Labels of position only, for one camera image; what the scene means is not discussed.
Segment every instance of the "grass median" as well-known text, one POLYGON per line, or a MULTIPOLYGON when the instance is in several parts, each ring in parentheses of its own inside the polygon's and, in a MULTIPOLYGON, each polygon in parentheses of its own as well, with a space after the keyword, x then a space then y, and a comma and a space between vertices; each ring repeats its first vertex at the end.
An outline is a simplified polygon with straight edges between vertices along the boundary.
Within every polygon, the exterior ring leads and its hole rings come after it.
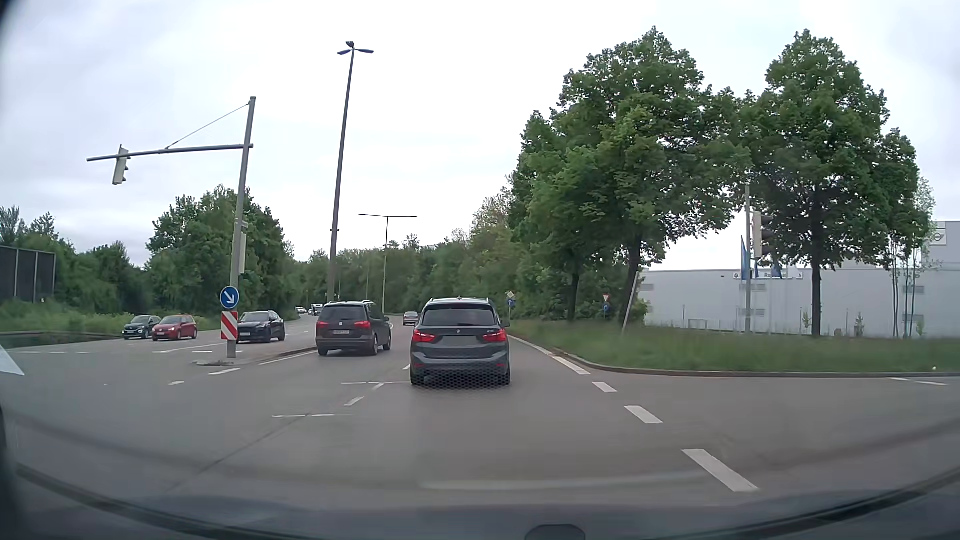
POLYGON ((610 366, 691 371, 960 371, 960 339, 744 335, 614 323, 514 321, 509 332, 610 366))

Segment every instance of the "lamp post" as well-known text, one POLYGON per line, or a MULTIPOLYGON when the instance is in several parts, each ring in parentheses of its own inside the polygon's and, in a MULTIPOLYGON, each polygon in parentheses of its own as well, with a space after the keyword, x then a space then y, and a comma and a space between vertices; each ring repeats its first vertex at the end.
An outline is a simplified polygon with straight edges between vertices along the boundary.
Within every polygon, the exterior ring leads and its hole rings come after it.
POLYGON ((337 187, 333 194, 333 228, 330 229, 330 267, 326 274, 326 300, 333 302, 333 293, 336 290, 337 282, 337 232, 339 231, 338 222, 340 221, 340 179, 344 172, 344 141, 347 137, 347 110, 350 105, 350 83, 353 81, 353 56, 354 53, 373 54, 370 49, 357 49, 353 46, 353 41, 347 42, 349 49, 340 51, 338 55, 350 53, 350 71, 347 74, 347 99, 344 102, 344 125, 340 130, 340 159, 337 161, 337 187))
POLYGON ((390 218, 392 217, 416 218, 417 216, 416 215, 380 215, 378 213, 361 213, 359 215, 387 218, 387 230, 383 234, 383 297, 380 299, 380 308, 386 311, 387 309, 387 243, 390 241, 390 218))

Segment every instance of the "black suv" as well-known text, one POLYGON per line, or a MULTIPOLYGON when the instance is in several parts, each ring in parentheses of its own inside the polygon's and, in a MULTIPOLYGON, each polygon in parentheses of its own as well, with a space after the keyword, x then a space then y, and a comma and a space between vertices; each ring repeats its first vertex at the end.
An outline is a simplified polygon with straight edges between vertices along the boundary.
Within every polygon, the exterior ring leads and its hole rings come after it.
POLYGON ((390 351, 393 341, 390 317, 369 301, 331 302, 324 306, 317 319, 317 353, 329 351, 362 351, 376 355, 383 347, 390 351))

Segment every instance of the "tree trunk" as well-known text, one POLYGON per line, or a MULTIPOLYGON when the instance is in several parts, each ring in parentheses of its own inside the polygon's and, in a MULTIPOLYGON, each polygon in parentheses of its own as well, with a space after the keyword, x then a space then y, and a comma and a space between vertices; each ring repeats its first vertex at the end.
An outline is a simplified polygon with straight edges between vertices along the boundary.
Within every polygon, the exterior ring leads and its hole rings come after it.
POLYGON ((623 289, 623 294, 620 295, 620 323, 623 323, 624 317, 627 316, 627 306, 630 305, 630 295, 634 291, 634 281, 636 280, 636 273, 640 268, 640 238, 634 238, 632 245, 627 246, 627 283, 623 289))
POLYGON ((566 321, 572 323, 577 318, 577 289, 580 287, 580 270, 570 275, 570 292, 566 295, 566 321))

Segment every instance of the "red car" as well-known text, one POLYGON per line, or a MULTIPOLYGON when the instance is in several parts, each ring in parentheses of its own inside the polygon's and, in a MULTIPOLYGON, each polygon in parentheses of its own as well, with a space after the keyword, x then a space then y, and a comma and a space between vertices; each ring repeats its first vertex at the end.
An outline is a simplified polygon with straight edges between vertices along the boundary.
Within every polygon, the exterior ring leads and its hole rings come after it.
POLYGON ((156 323, 153 330, 154 341, 164 339, 197 339, 197 321, 193 315, 167 315, 156 323))

